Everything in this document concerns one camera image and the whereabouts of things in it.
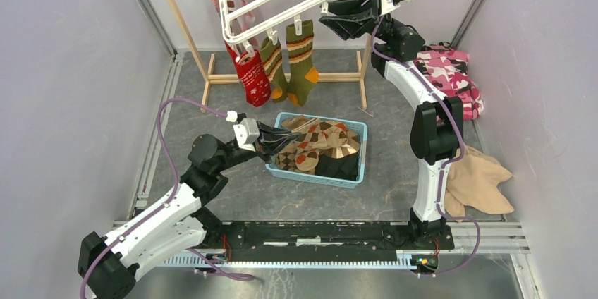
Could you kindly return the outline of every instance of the clothes peg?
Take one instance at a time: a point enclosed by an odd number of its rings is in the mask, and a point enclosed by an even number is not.
[[[278,31],[274,31],[273,29],[268,29],[268,30],[266,30],[266,33],[268,34],[268,38],[272,41],[273,45],[276,45],[276,43],[279,42]]]
[[[245,40],[243,42],[243,47],[245,47],[245,50],[247,51],[247,53],[249,54],[249,56],[253,57],[253,55],[255,54],[255,51],[253,51],[253,46],[251,45],[251,43],[249,43],[248,40]]]
[[[299,15],[295,16],[295,35],[301,36],[303,30],[301,28],[301,17]]]
[[[322,16],[327,16],[328,15],[328,2],[325,1],[324,3],[322,3],[320,8],[322,8],[322,11],[321,11]]]

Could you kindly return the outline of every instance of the red sock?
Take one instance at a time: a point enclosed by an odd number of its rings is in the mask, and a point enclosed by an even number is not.
[[[245,86],[245,99],[247,103],[253,106],[262,106],[268,99],[270,99],[270,81],[264,72],[264,65],[262,58],[258,51],[251,57],[249,54],[241,56],[237,62],[237,54],[226,45],[226,49],[231,54],[235,68],[237,70],[237,77]]]

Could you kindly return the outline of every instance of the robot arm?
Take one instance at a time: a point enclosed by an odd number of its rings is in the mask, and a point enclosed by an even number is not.
[[[335,16],[322,16],[320,22],[343,40],[369,33],[385,41],[374,45],[372,66],[401,91],[415,111],[410,143],[419,159],[420,173],[410,222],[414,224],[414,236],[420,237],[423,232],[444,226],[445,220],[436,204],[440,190],[439,205],[444,208],[446,178],[439,188],[439,177],[442,171],[444,175],[448,173],[447,161],[456,156],[458,148],[457,136],[439,100],[451,111],[460,132],[463,132],[463,103],[458,97],[448,98],[438,91],[413,64],[425,41],[413,27],[390,16],[401,1],[411,0],[332,1],[327,3],[326,10]],[[400,63],[387,61],[377,53]]]
[[[87,292],[98,298],[124,298],[149,270],[186,248],[210,237],[200,217],[211,214],[205,205],[224,188],[228,179],[221,172],[254,157],[269,161],[300,134],[272,128],[244,114],[233,115],[235,139],[224,143],[213,135],[200,135],[188,155],[189,169],[181,176],[175,198],[166,200],[174,188],[127,224],[100,237],[90,233],[81,243],[78,273],[83,277],[107,244],[115,245],[91,273]],[[145,220],[126,238],[123,233]]]

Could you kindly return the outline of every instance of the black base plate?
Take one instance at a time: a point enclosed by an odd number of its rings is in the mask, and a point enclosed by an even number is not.
[[[394,261],[397,250],[434,250],[436,239],[440,250],[455,248],[448,225],[413,241],[407,225],[392,221],[232,221],[218,234],[236,262]],[[197,248],[222,249],[221,239],[211,241]]]

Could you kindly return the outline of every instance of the gray floor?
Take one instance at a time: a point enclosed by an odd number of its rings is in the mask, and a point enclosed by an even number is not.
[[[209,54],[202,56],[209,63]],[[354,50],[316,50],[313,61],[320,72],[357,70]],[[215,73],[234,73],[230,57],[224,51],[216,53]],[[220,111],[245,112],[272,125],[281,111],[362,121],[368,126],[368,144],[365,179],[354,190],[274,178],[263,162],[254,159],[223,173],[230,181],[207,207],[222,220],[408,220],[417,190],[417,159],[409,145],[413,110],[396,87],[371,66],[365,85],[367,111],[360,108],[357,83],[320,83],[303,108],[288,101],[278,104],[270,101],[255,108],[245,102],[241,85],[213,85],[208,105]],[[200,101],[203,89],[202,76],[192,56],[187,54],[176,96]],[[191,105],[173,105],[165,138],[181,173],[190,164],[186,157],[192,141],[203,133],[214,134],[223,141],[233,137],[230,123]],[[471,122],[465,122],[464,139],[467,145],[480,148]],[[161,154],[149,194],[150,204],[172,186],[172,180],[168,162]],[[467,213],[480,220],[501,219],[471,208]]]
[[[463,257],[441,255],[440,269]],[[130,299],[331,299],[331,298],[523,298],[508,255],[478,255],[465,268],[435,279],[417,279],[409,271],[382,269],[238,269],[255,281],[194,275],[190,269],[157,267],[127,296]]]

